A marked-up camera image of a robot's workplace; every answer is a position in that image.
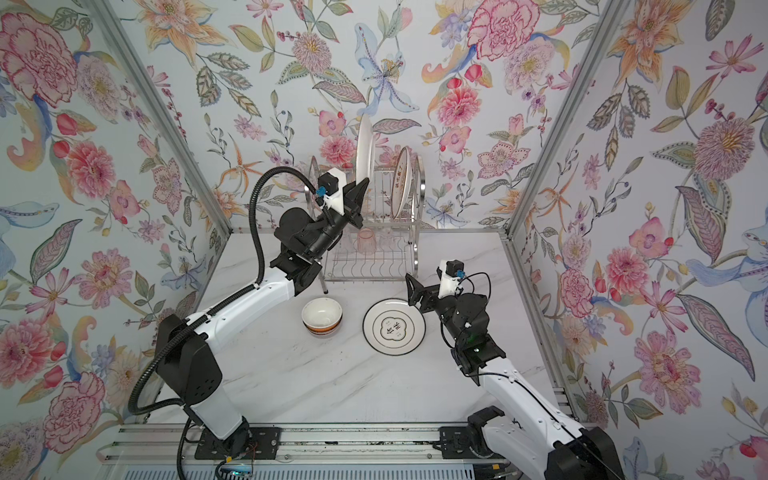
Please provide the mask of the dark-rimmed lettered plate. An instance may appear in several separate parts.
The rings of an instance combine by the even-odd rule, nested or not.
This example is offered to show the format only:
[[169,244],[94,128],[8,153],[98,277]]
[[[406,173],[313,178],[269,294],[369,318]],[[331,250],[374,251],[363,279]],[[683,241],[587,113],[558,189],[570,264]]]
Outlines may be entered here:
[[363,193],[368,190],[370,175],[374,164],[374,132],[372,122],[368,114],[361,117],[359,124],[357,150],[355,160],[355,181]]

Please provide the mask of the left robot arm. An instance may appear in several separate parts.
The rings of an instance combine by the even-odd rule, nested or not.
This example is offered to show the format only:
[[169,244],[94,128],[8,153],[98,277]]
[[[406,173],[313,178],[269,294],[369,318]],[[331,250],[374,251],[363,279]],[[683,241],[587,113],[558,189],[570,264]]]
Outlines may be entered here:
[[253,443],[248,421],[221,385],[218,353],[246,327],[312,285],[322,257],[344,229],[362,227],[368,185],[366,177],[345,183],[338,170],[321,175],[310,190],[322,208],[320,216],[302,208],[285,211],[275,230],[280,252],[266,261],[263,250],[256,250],[254,281],[202,312],[186,318],[173,314],[161,322],[153,371],[173,390],[188,418],[213,437],[218,453],[238,457]]

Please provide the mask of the white plate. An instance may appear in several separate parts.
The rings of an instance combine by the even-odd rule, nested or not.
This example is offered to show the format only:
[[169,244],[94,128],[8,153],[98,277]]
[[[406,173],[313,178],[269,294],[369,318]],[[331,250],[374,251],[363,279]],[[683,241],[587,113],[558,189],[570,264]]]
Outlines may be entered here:
[[405,300],[390,298],[366,312],[362,332],[368,345],[386,356],[404,356],[416,350],[426,336],[423,314]]

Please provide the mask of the orange bowl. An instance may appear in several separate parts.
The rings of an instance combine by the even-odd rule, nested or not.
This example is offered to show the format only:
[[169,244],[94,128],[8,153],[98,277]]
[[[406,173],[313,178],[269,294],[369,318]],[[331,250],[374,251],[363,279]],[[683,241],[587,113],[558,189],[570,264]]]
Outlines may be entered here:
[[331,298],[316,298],[302,309],[301,320],[306,329],[325,330],[337,328],[343,318],[342,306]]

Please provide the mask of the orange patterned plate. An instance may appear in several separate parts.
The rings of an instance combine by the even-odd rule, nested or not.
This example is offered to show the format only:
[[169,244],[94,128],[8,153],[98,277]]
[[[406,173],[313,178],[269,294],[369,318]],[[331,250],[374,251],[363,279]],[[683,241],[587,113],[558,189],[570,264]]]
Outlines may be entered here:
[[398,219],[408,200],[412,182],[412,159],[409,147],[398,154],[391,188],[391,216]]

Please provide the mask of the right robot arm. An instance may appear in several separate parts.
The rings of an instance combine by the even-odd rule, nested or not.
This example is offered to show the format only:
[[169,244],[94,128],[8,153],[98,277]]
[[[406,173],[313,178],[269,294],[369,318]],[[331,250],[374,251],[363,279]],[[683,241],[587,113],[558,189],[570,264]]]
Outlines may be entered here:
[[587,428],[539,393],[489,333],[484,294],[466,292],[462,270],[425,286],[406,275],[409,305],[437,315],[459,372],[496,400],[467,419],[472,452],[501,456],[530,479],[621,479],[610,436]]

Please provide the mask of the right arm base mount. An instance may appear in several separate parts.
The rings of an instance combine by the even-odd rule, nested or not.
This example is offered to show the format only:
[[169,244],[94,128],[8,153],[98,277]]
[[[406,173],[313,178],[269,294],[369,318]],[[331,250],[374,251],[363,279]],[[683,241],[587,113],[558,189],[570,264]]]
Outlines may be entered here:
[[497,406],[485,407],[471,414],[463,426],[442,426],[439,439],[432,447],[441,452],[443,459],[483,459],[506,462],[507,459],[488,447],[482,428],[505,413]]

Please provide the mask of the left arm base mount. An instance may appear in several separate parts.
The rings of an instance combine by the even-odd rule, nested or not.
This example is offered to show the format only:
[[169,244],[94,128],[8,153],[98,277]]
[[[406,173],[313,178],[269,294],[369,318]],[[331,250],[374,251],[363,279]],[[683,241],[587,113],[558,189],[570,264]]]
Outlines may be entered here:
[[275,460],[280,446],[279,427],[245,427],[241,425],[224,440],[204,428],[194,452],[195,460]]

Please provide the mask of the red floral patterned bowl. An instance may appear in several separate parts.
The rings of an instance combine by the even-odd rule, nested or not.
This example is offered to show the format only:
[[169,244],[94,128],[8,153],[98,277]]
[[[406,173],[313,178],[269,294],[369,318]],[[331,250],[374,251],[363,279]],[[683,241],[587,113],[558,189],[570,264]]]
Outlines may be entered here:
[[314,337],[325,338],[325,337],[331,337],[335,335],[339,331],[339,328],[325,329],[325,330],[314,330],[314,329],[307,329],[307,330]]

